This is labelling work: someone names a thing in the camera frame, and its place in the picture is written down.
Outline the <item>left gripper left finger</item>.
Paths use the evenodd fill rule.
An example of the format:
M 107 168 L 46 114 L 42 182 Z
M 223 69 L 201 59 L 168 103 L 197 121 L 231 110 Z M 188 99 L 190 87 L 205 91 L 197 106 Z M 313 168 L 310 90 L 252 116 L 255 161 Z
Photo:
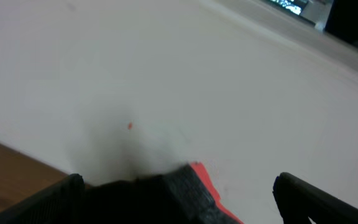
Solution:
M 85 183 L 71 174 L 0 212 L 0 224 L 78 223 Z

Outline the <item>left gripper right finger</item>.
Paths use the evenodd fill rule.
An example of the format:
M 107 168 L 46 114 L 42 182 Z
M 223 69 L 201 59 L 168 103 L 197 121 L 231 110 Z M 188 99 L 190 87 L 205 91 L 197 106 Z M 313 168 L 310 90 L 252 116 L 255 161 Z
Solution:
M 284 224 L 358 224 L 358 208 L 288 172 L 276 177 L 273 196 Z

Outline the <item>black shorts red waistband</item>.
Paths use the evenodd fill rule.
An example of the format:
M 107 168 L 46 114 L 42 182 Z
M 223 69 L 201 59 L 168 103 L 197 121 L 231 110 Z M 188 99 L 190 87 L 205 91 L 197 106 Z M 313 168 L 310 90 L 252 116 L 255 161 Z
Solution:
M 167 174 L 119 180 L 85 192 L 80 223 L 239 224 L 200 162 Z

